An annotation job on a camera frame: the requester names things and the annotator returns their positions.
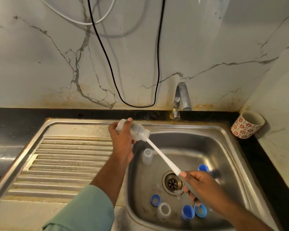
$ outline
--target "fingernail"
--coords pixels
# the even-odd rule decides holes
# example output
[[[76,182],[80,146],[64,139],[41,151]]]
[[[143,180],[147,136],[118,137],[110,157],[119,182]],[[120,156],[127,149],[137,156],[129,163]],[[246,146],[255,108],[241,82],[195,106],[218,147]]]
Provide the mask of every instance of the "fingernail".
[[[182,177],[186,177],[186,175],[187,175],[186,172],[181,172]]]

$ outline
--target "faucet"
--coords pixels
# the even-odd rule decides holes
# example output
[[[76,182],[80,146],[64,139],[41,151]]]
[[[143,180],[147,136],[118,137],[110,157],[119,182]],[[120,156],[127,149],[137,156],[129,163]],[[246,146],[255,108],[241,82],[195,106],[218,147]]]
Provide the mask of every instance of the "faucet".
[[[178,83],[177,88],[176,88],[176,93],[174,95],[174,101],[173,101],[172,112],[170,114],[170,118],[175,121],[178,121],[181,119],[180,112],[179,112],[179,106],[180,106],[181,100],[183,102],[182,103],[183,110],[191,111],[192,107],[190,105],[189,94],[188,94],[187,86],[184,82]]]

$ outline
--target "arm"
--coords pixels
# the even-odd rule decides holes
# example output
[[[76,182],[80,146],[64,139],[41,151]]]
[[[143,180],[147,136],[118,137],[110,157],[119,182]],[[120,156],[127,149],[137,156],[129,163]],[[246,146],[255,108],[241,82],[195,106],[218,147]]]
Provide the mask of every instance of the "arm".
[[[199,199],[229,221],[235,230],[272,231],[269,226],[230,198],[207,172],[181,172],[181,176],[193,186]],[[186,187],[184,187],[184,192],[189,192]],[[195,199],[193,194],[189,193],[189,196],[192,200]]]
[[[117,123],[109,125],[113,152],[99,173],[58,214],[48,221],[46,231],[108,231],[114,220],[114,206],[128,164],[133,158],[130,127],[132,119],[116,131]]]

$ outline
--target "wall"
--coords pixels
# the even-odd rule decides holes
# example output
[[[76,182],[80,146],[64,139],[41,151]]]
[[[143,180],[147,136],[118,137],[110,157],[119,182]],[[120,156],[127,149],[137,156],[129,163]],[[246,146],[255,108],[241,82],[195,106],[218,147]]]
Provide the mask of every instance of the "wall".
[[[86,0],[48,1],[90,21]],[[95,19],[111,1],[100,0]],[[133,105],[153,102],[161,4],[117,0],[97,25],[119,90]],[[166,0],[152,109],[171,109],[184,81],[193,110],[238,111],[288,43],[289,0]],[[129,108],[93,28],[66,21],[40,0],[0,0],[0,107]]]
[[[256,137],[289,187],[289,45],[243,110],[266,119]]]

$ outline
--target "cable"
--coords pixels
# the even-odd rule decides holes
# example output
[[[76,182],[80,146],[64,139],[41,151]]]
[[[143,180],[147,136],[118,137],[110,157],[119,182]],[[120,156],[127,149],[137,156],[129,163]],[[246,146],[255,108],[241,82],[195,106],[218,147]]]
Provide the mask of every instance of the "cable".
[[[81,25],[86,25],[86,26],[92,25],[92,23],[83,23],[83,22],[78,22],[78,21],[76,21],[76,20],[74,20],[74,19],[71,19],[71,18],[65,16],[64,14],[60,13],[59,11],[57,11],[54,7],[52,7],[50,4],[48,4],[45,0],[41,0],[41,1],[42,1],[43,3],[45,3],[50,9],[52,9],[53,11],[55,11],[58,15],[62,16],[63,18],[65,18],[65,19],[67,19],[67,20],[69,20],[69,21],[71,21],[71,22],[73,22],[73,23],[77,23],[77,24],[81,24]],[[99,23],[101,23],[103,20],[105,20],[105,19],[107,18],[107,16],[108,16],[108,15],[110,14],[110,12],[112,11],[112,9],[113,9],[113,7],[114,7],[114,5],[115,5],[115,2],[116,2],[116,0],[112,0],[112,3],[111,3],[111,5],[110,5],[110,8],[109,8],[109,10],[107,11],[107,13],[106,13],[100,20],[96,21],[95,24],[99,24]]]
[[[100,45],[101,45],[101,47],[102,47],[102,49],[103,49],[103,51],[104,51],[104,54],[105,54],[105,56],[106,56],[106,59],[107,59],[107,61],[108,61],[108,65],[109,65],[109,68],[110,68],[110,71],[111,71],[111,75],[112,75],[112,80],[113,80],[113,83],[115,84],[115,87],[116,87],[116,90],[117,90],[117,92],[118,92],[118,95],[119,95],[121,101],[122,101],[124,104],[126,104],[126,105],[128,105],[128,106],[131,106],[131,107],[134,107],[134,108],[149,108],[149,107],[152,107],[153,105],[155,105],[155,102],[156,102],[156,95],[157,95],[157,92],[158,92],[158,84],[159,84],[159,82],[160,82],[160,57],[159,57],[159,55],[160,55],[159,51],[160,51],[160,50],[159,50],[159,49],[160,49],[160,37],[161,37],[161,30],[162,30],[162,21],[163,21],[163,15],[164,15],[165,1],[166,1],[166,0],[163,0],[163,3],[162,3],[162,11],[161,11],[160,25],[159,25],[159,27],[158,27],[158,46],[157,46],[157,56],[158,56],[158,82],[157,82],[157,84],[156,84],[156,89],[155,89],[155,94],[154,94],[154,102],[153,102],[153,104],[148,105],[148,106],[134,106],[134,105],[130,105],[130,104],[128,104],[127,102],[125,102],[125,101],[122,99],[122,97],[121,97],[121,95],[120,95],[120,92],[119,92],[119,90],[118,90],[116,81],[115,81],[115,77],[114,77],[114,75],[113,75],[113,71],[112,71],[112,67],[111,67],[111,64],[110,64],[108,55],[107,55],[106,50],[105,50],[105,48],[104,48],[104,46],[103,46],[103,43],[102,43],[102,41],[101,41],[100,36],[99,36],[99,34],[97,33],[95,24],[93,24],[93,28],[94,28],[95,34],[96,34],[97,38],[99,39]],[[90,0],[88,0],[88,6],[89,6],[89,12],[90,12],[91,21],[92,21],[92,23],[94,23],[92,11],[91,11]]]

